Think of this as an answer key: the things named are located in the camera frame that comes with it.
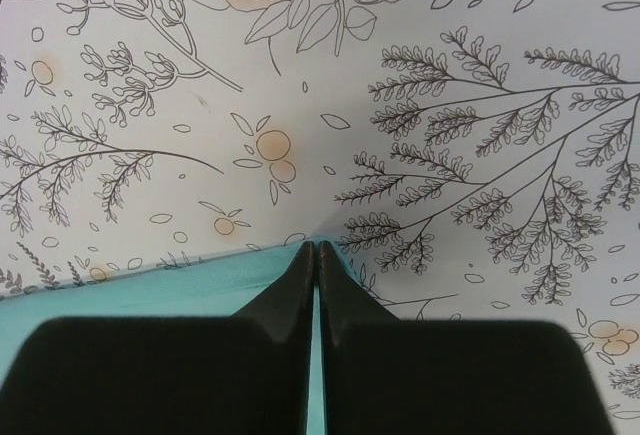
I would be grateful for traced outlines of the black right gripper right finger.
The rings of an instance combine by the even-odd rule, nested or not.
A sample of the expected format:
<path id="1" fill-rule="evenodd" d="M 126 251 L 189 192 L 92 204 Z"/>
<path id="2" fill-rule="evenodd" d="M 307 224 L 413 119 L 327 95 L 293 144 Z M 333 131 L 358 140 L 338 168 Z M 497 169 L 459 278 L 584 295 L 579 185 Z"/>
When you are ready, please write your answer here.
<path id="1" fill-rule="evenodd" d="M 578 345 L 538 320 L 403 320 L 319 244 L 330 434 L 609 434 Z"/>

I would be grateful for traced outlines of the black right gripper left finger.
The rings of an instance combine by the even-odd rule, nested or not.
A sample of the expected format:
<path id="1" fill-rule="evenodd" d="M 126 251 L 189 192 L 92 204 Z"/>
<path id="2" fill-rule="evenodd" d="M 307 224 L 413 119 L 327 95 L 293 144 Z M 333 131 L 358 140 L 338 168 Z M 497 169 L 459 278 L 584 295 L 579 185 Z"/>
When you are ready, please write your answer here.
<path id="1" fill-rule="evenodd" d="M 5 434 L 302 434 L 315 249 L 226 317 L 62 317 L 1 388 Z"/>

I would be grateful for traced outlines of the mint green t shirt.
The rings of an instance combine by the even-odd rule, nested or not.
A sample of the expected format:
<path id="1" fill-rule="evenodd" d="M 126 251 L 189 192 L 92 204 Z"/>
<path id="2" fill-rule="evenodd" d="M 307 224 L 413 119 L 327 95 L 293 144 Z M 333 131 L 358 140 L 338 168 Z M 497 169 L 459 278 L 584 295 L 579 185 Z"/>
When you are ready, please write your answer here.
<path id="1" fill-rule="evenodd" d="M 18 351 L 41 324 L 62 317 L 226 317 L 279 278 L 302 244 L 151 271 L 104 285 L 41 294 L 1 306 L 1 388 Z M 307 426 L 325 430 L 317 311 L 311 334 Z"/>

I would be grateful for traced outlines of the floral table mat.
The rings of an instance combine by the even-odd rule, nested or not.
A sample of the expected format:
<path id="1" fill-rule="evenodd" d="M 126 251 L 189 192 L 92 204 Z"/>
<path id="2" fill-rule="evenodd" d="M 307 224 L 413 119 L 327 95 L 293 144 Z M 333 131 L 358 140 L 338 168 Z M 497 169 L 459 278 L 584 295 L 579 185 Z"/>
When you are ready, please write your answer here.
<path id="1" fill-rule="evenodd" d="M 639 0 L 1 0 L 1 306 L 326 238 L 639 430 Z"/>

